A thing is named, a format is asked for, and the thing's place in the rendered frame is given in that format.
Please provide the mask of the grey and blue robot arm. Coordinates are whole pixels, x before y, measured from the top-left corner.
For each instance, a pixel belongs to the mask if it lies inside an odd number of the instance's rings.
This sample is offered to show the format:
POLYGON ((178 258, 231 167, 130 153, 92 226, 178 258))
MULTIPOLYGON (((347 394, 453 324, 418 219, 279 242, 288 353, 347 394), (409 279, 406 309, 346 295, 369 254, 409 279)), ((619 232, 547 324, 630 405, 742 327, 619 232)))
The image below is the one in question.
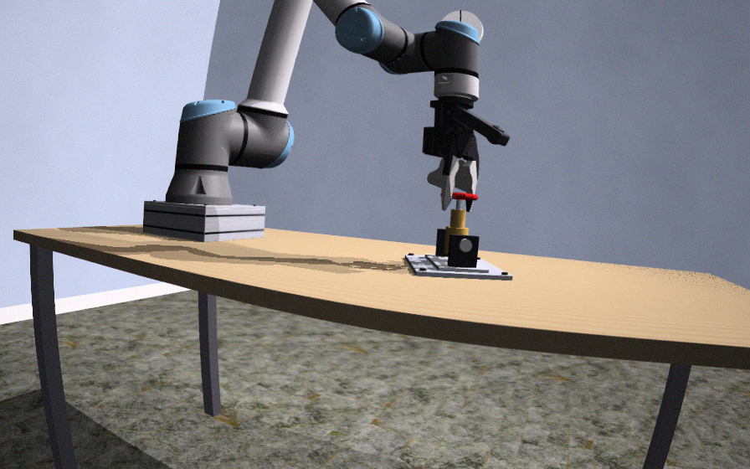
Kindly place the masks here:
POLYGON ((289 156, 294 132, 284 102, 312 1, 345 49, 378 61, 392 75, 434 71, 438 99, 479 100, 479 36, 467 23, 446 20, 435 31, 410 33, 365 0, 275 0, 237 111, 229 100, 183 107, 166 203, 232 205, 229 166, 275 168, 289 156))

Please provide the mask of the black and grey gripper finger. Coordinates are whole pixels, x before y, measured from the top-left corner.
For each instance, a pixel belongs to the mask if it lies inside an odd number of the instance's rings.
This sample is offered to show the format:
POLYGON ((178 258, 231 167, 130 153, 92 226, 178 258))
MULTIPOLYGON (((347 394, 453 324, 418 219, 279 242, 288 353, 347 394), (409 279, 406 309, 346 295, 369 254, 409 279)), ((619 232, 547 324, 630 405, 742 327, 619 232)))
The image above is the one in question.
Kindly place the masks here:
MULTIPOLYGON (((455 174, 455 188, 458 188, 466 193, 475 194, 476 183, 479 174, 479 153, 476 149, 476 153, 473 157, 470 157, 469 161, 459 160, 459 169, 455 174)), ((466 212, 470 212, 471 206, 474 200, 465 200, 466 212)))
POLYGON ((452 200, 455 174, 459 169, 455 140, 456 138, 449 137, 449 142, 444 146, 444 157, 440 161, 439 168, 429 173, 427 177, 430 184, 441 188, 441 204, 444 211, 452 200))

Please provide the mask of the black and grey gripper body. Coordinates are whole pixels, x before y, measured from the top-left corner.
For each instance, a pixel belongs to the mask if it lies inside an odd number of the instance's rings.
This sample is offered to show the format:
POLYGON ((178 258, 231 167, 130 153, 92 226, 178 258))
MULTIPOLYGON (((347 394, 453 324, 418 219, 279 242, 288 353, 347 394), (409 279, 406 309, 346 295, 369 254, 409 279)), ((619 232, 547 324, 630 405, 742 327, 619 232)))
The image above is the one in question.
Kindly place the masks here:
POLYGON ((430 101, 430 107, 435 109, 434 127, 424 127, 424 154, 443 157, 445 144, 448 143, 449 137, 454 137, 457 158, 469 161, 470 157, 475 155, 477 145, 474 130, 452 116, 456 106, 469 110, 474 108, 474 101, 452 95, 430 101))

